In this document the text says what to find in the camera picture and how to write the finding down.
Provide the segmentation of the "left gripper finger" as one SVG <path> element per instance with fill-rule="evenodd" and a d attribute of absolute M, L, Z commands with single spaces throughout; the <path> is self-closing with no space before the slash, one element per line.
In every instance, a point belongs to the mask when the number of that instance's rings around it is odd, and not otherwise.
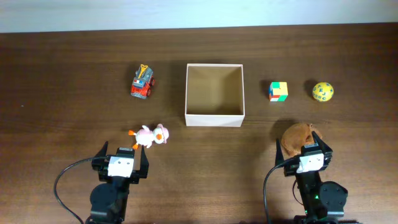
<path fill-rule="evenodd" d="M 106 153 L 108 150 L 108 141 L 106 141 L 103 147 L 99 150 L 99 152 L 95 155 L 95 157 L 106 157 Z"/>
<path fill-rule="evenodd" d="M 146 156 L 145 147 L 141 147 L 141 158 L 140 158 L 140 172 L 147 172 L 149 170 L 149 161 Z"/>

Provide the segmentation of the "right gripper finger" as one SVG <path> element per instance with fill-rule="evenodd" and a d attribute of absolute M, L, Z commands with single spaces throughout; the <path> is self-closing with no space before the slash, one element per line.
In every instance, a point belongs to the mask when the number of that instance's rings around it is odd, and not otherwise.
<path fill-rule="evenodd" d="M 275 166 L 281 167 L 283 166 L 283 163 L 285 161 L 282 153 L 282 146 L 278 138 L 275 140 L 275 143 L 276 143 Z"/>
<path fill-rule="evenodd" d="M 325 143 L 320 138 L 320 136 L 315 131 L 312 131 L 312 137 L 314 140 L 314 145 L 319 147 L 320 150 L 324 152 L 325 151 Z"/>

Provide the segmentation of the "white pink toy duck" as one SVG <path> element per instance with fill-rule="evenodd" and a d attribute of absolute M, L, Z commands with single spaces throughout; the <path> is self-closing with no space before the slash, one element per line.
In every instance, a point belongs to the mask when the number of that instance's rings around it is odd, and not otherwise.
<path fill-rule="evenodd" d="M 147 126 L 142 125 L 142 128 L 138 132 L 129 130 L 128 135 L 134 136 L 136 139 L 136 143 L 132 146 L 135 150 L 139 146 L 150 148 L 153 142 L 156 144 L 166 144 L 170 136 L 169 130 L 162 124 L 158 124 L 154 130 L 150 130 Z"/>

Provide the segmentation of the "brown plush toy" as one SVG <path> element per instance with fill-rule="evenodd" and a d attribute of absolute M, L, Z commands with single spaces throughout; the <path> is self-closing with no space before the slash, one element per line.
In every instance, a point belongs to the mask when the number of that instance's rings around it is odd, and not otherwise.
<path fill-rule="evenodd" d="M 282 136 L 281 145 L 290 157 L 301 153 L 301 147 L 314 144 L 312 132 L 315 131 L 321 139 L 323 136 L 317 128 L 310 123 L 297 123 L 289 127 Z"/>

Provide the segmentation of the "colourful puzzle cube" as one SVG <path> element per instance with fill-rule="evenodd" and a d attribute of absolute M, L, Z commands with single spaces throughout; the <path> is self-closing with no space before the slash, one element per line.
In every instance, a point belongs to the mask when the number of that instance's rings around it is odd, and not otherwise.
<path fill-rule="evenodd" d="M 288 97 L 286 82 L 272 82 L 269 86 L 269 100 L 271 102 L 285 101 Z"/>

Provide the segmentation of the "pink cardboard box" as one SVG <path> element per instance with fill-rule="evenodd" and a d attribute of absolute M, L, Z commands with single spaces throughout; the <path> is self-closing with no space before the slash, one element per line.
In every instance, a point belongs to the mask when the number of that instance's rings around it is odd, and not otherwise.
<path fill-rule="evenodd" d="M 244 118 L 243 65 L 187 64 L 185 85 L 187 126 L 240 127 Z"/>

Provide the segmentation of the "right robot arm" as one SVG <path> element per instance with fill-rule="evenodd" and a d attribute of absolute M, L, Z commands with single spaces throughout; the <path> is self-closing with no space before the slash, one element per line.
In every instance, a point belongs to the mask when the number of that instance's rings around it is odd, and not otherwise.
<path fill-rule="evenodd" d="M 305 215 L 294 217 L 294 223 L 338 223 L 344 216 L 348 191 L 340 184 L 323 182 L 320 172 L 331 162 L 333 150 L 316 133 L 314 143 L 302 146 L 301 154 L 285 160 L 280 141 L 276 140 L 275 165 L 284 169 L 284 175 L 294 176 L 300 192 Z"/>

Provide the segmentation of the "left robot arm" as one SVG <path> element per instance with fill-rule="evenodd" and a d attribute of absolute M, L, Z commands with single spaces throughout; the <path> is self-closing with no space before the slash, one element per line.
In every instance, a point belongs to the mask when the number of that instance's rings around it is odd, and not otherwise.
<path fill-rule="evenodd" d="M 91 211 L 86 219 L 89 224 L 120 224 L 125 220 L 129 187 L 147 177 L 149 161 L 145 148 L 141 147 L 139 169 L 134 169 L 136 150 L 119 147 L 115 155 L 108 155 L 108 142 L 91 162 L 101 184 L 90 194 Z"/>

